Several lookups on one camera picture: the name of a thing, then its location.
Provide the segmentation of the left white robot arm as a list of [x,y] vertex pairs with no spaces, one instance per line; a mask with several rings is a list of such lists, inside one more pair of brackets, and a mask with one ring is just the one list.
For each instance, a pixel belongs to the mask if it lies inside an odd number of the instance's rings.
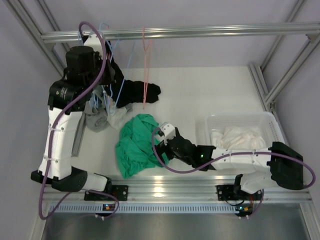
[[107,200],[113,194],[109,177],[72,166],[73,148],[87,102],[98,86],[114,81],[105,40],[93,34],[84,36],[83,41],[83,45],[66,53],[63,77],[49,88],[45,151],[30,178],[61,192],[94,190],[98,197]]

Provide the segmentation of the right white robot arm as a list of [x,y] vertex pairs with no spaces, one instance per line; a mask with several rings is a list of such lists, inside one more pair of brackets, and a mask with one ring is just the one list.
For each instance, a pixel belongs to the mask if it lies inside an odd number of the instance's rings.
[[237,170],[232,192],[244,199],[259,190],[279,186],[299,191],[304,185],[303,157],[286,144],[274,141],[261,150],[232,150],[214,145],[195,145],[170,124],[156,128],[163,140],[152,142],[152,150],[162,166],[165,159],[178,159],[193,171]]

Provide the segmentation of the blue hanger holding green shirt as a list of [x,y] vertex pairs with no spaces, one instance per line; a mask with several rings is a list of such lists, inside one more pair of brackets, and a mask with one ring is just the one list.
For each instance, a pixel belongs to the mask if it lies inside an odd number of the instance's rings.
[[122,70],[114,60],[114,53],[119,42],[120,40],[118,39],[116,43],[112,45],[109,40],[105,41],[107,58],[109,59],[112,69],[115,71],[114,77],[116,83],[109,85],[110,99],[112,98],[114,101],[114,108],[122,108],[130,103],[124,90],[127,76],[123,74]]

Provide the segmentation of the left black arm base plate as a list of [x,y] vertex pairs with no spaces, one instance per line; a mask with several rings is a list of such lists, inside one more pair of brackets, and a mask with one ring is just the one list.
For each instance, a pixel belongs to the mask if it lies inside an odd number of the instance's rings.
[[[119,201],[127,201],[128,191],[129,191],[128,185],[113,185],[111,189],[106,191],[106,193],[117,198]],[[86,191],[84,194],[84,200],[85,201],[112,201],[113,199],[109,196]]]

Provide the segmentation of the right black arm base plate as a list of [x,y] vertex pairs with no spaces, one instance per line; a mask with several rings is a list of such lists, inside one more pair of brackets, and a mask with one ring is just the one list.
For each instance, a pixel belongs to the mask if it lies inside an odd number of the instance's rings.
[[239,199],[234,193],[232,184],[217,185],[216,194],[219,201],[236,201]]

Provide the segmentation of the white tank top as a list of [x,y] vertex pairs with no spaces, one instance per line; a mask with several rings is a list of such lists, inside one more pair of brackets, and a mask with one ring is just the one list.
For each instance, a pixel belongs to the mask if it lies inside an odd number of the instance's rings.
[[225,127],[221,131],[212,132],[210,140],[213,146],[230,150],[257,150],[267,147],[257,127]]

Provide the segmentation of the pink wire hanger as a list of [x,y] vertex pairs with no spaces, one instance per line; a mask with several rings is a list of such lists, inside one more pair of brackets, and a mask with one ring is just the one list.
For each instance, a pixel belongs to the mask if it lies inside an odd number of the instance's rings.
[[147,104],[147,93],[149,84],[149,72],[150,72],[150,58],[152,50],[152,40],[146,40],[146,28],[142,28],[142,43],[144,51],[144,76],[143,76],[143,109],[146,108]]

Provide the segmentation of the green shirt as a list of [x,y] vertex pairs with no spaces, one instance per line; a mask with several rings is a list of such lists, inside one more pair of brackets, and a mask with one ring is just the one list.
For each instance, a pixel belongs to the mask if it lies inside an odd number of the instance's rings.
[[152,133],[159,126],[150,114],[137,114],[119,133],[115,155],[124,179],[150,168],[162,167],[152,149]]

